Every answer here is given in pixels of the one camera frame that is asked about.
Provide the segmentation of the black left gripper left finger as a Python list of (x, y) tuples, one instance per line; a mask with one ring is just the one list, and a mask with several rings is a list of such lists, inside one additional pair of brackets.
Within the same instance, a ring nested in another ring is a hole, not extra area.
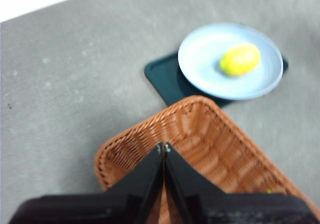
[(103, 193), (45, 195), (23, 202), (12, 224), (145, 224), (161, 195), (163, 147)]

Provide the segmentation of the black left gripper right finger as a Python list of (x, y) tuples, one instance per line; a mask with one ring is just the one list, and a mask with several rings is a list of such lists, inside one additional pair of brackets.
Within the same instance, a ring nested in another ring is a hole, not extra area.
[(282, 193), (226, 193), (164, 144), (166, 186), (185, 224), (318, 224), (299, 197)]

